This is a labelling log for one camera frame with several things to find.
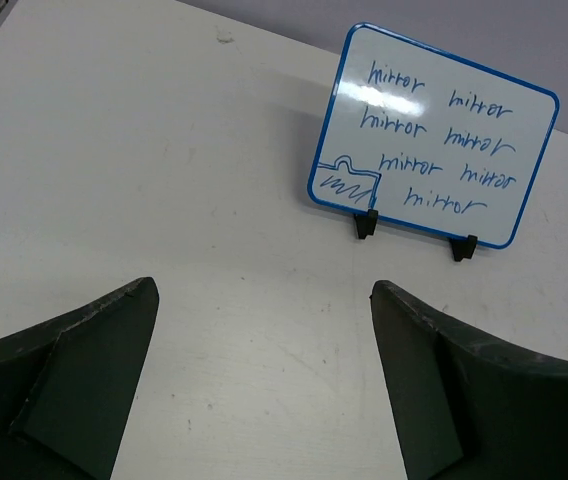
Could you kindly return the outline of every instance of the scratch mark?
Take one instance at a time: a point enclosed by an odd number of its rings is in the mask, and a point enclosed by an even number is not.
[[[313,375],[315,375],[317,378],[319,378],[320,380],[322,380],[324,382],[324,384],[326,384],[326,386],[328,388],[331,389],[331,391],[335,394],[337,394],[337,391],[335,390],[335,387],[333,387],[333,385],[331,385],[330,383],[328,383],[326,381],[326,379],[324,377],[322,377],[319,373],[317,373],[317,370],[315,370],[311,365],[309,365],[308,363],[306,363],[304,360],[302,360],[298,355],[295,355],[293,352],[290,352],[288,349],[284,348],[282,345],[275,343],[275,346],[277,348],[279,348],[282,352],[284,352],[284,354],[286,354],[288,357],[292,358],[293,360],[295,360],[295,362],[297,362],[299,365],[301,365],[302,367],[304,367],[306,370],[308,370],[309,372],[311,372]]]

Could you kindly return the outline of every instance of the blue drawing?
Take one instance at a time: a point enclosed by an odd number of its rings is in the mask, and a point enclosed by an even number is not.
[[[382,178],[379,172],[353,168],[353,160],[349,155],[340,155],[333,164],[320,162],[317,169],[318,173],[323,170],[328,175],[322,178],[320,188],[331,189],[335,195],[344,195],[353,200],[354,205],[368,197],[367,208],[375,206],[377,187]]]

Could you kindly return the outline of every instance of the blue marker writing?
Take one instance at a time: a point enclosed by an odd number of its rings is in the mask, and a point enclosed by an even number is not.
[[[448,135],[446,135],[446,139],[444,140],[444,145],[459,145],[462,148],[470,147],[471,150],[477,148],[480,152],[489,149],[492,145],[493,148],[490,150],[491,157],[503,148],[508,148],[513,152],[517,151],[513,145],[503,143],[501,137],[497,142],[494,142],[491,137],[480,138],[478,135],[472,136],[472,134],[466,130],[464,130],[464,132],[466,135],[460,132],[454,132],[453,128],[450,127],[448,129]]]

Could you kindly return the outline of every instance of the blue whiteboard frame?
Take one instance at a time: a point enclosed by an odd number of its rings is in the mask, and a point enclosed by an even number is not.
[[[481,239],[478,239],[478,241],[477,241],[478,245],[482,245],[484,247],[489,247],[489,248],[495,248],[495,249],[498,249],[498,250],[501,250],[501,249],[508,247],[511,243],[513,243],[513,240],[515,239],[515,234],[517,233],[517,229],[520,225],[520,220],[522,219],[522,214],[524,213],[524,208],[526,207],[526,204],[528,202],[528,197],[531,193],[531,189],[533,188],[533,183],[535,182],[535,177],[537,176],[537,172],[540,168],[540,164],[542,163],[542,157],[544,156],[544,152],[546,151],[546,146],[548,144],[549,138],[551,137],[551,132],[553,131],[553,126],[555,125],[555,120],[557,119],[557,115],[560,111],[560,99],[558,98],[558,96],[554,92],[552,92],[552,91],[550,91],[546,88],[542,88],[538,85],[533,85],[532,83],[526,82],[524,80],[513,77],[511,75],[507,75],[503,72],[499,72],[497,70],[494,70],[490,67],[487,67],[486,65],[482,65],[480,63],[476,63],[476,62],[473,62],[471,60],[467,60],[467,59],[462,58],[458,55],[454,55],[454,54],[449,53],[445,50],[441,50],[441,49],[435,48],[431,45],[427,45],[425,43],[418,42],[417,40],[413,40],[412,38],[405,37],[404,35],[400,35],[398,33],[391,32],[390,30],[386,30],[384,28],[378,27],[377,25],[373,25],[371,23],[358,23],[358,24],[354,25],[353,27],[351,27],[348,34],[346,35],[344,47],[342,48],[342,56],[340,57],[340,63],[339,63],[339,66],[337,68],[337,74],[335,75],[335,82],[333,83],[333,91],[331,93],[331,98],[329,100],[328,108],[326,110],[326,116],[324,117],[324,124],[322,125],[322,132],[320,133],[320,139],[317,143],[317,150],[315,151],[315,159],[313,161],[313,166],[311,167],[311,174],[309,176],[308,184],[306,186],[306,189],[307,189],[308,194],[311,197],[311,199],[319,205],[324,205],[324,206],[327,206],[327,207],[336,208],[338,210],[343,210],[345,212],[349,212],[349,213],[353,213],[353,214],[366,214],[367,213],[366,210],[359,210],[357,208],[346,207],[344,205],[338,205],[338,204],[333,203],[333,202],[327,202],[325,200],[320,200],[313,193],[313,180],[315,179],[315,173],[317,172],[317,167],[318,167],[318,164],[319,164],[319,161],[320,161],[320,155],[322,153],[322,147],[324,146],[324,138],[326,137],[326,131],[328,130],[328,124],[331,120],[331,114],[333,113],[333,105],[335,104],[335,98],[337,97],[337,89],[338,89],[338,86],[340,85],[340,82],[342,81],[342,73],[344,71],[344,64],[346,63],[346,57],[348,56],[348,50],[349,50],[349,47],[351,46],[351,39],[353,38],[353,34],[355,34],[355,32],[357,30],[359,30],[360,28],[368,28],[368,29],[373,30],[375,32],[387,35],[389,37],[393,37],[397,40],[401,40],[402,42],[406,42],[406,43],[409,43],[413,46],[423,48],[424,50],[428,50],[429,52],[436,53],[437,55],[441,55],[441,56],[446,57],[450,60],[455,60],[456,62],[462,63],[464,65],[468,65],[468,66],[473,67],[473,68],[477,68],[478,70],[481,70],[481,71],[486,72],[486,73],[490,73],[491,75],[495,75],[496,77],[503,78],[504,80],[509,80],[513,83],[517,83],[518,85],[522,85],[523,87],[527,87],[527,88],[530,88],[530,89],[535,90],[537,92],[543,93],[545,95],[550,96],[553,99],[553,101],[555,102],[555,112],[553,113],[553,118],[551,119],[551,123],[548,126],[546,136],[544,137],[544,142],[542,143],[542,149],[540,150],[540,155],[537,159],[537,162],[535,163],[535,169],[533,170],[533,175],[531,175],[531,181],[528,184],[528,187],[526,189],[526,194],[524,195],[524,200],[522,201],[522,207],[520,208],[520,211],[517,215],[517,220],[515,221],[515,225],[513,227],[513,232],[511,232],[510,238],[503,245],[495,245],[495,244],[492,244],[492,243],[483,242]],[[456,238],[456,239],[462,239],[462,240],[465,238],[465,237],[462,237],[460,235],[456,235],[456,234],[449,233],[449,232],[444,232],[444,231],[441,231],[441,230],[436,230],[436,229],[429,228],[429,227],[424,227],[422,225],[417,225],[417,224],[414,224],[414,223],[405,222],[403,220],[398,220],[398,219],[395,219],[395,218],[380,216],[379,219],[387,221],[387,222],[394,223],[396,225],[402,225],[402,226],[405,226],[405,227],[415,228],[417,230],[421,230],[421,231],[424,231],[424,232],[428,232],[428,233],[432,233],[432,234],[436,234],[436,235],[442,235],[442,236],[445,236],[445,237],[448,237],[448,238]]]

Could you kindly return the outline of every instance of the white tabletop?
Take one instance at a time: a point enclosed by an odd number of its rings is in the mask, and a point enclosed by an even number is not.
[[[378,279],[568,359],[568,136],[506,250],[357,241],[305,190],[337,60],[172,0],[20,0],[0,29],[0,337],[160,288],[114,479],[405,478]]]

